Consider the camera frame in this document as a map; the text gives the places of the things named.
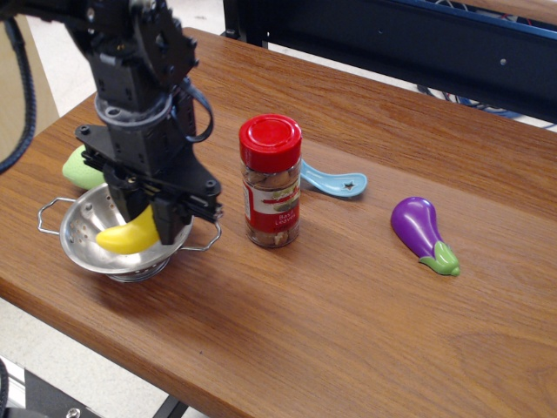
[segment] purple eggplant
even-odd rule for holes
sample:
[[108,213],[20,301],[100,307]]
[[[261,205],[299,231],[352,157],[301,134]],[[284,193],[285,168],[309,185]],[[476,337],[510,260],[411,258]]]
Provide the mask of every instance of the purple eggplant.
[[458,276],[460,264],[437,229],[435,207],[426,199],[402,200],[393,210],[391,226],[400,240],[436,273]]

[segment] blue spoon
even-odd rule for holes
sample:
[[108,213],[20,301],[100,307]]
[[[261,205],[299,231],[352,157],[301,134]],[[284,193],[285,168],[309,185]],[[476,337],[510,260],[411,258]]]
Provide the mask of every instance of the blue spoon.
[[327,174],[311,167],[303,159],[301,177],[320,191],[338,198],[358,196],[367,186],[367,177],[361,172]]

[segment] black rack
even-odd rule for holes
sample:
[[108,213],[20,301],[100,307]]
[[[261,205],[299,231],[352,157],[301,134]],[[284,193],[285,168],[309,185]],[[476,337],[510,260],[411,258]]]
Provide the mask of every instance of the black rack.
[[554,27],[448,4],[225,0],[225,35],[263,47],[283,45],[557,123]]

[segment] colander handle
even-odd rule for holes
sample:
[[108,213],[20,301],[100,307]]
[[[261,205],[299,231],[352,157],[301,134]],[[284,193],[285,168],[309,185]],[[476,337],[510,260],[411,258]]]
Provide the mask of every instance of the colander handle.
[[51,229],[43,228],[43,212],[46,211],[49,207],[53,206],[56,202],[74,203],[75,201],[76,201],[75,199],[69,199],[69,198],[55,198],[50,203],[47,203],[46,205],[41,207],[41,209],[37,213],[37,217],[38,217],[38,227],[37,228],[38,228],[38,230],[41,233],[49,233],[50,235],[60,235],[59,231],[52,231]]
[[181,246],[178,250],[186,250],[186,251],[207,251],[212,245],[218,241],[220,236],[223,234],[222,229],[218,222],[215,222],[215,228],[217,229],[217,234],[209,241],[209,244],[206,246]]

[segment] jar label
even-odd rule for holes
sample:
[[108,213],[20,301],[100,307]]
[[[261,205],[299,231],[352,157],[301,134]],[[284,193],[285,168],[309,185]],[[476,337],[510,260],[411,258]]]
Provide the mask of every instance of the jar label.
[[264,233],[280,233],[293,228],[299,219],[299,179],[286,189],[263,191],[244,182],[245,217]]

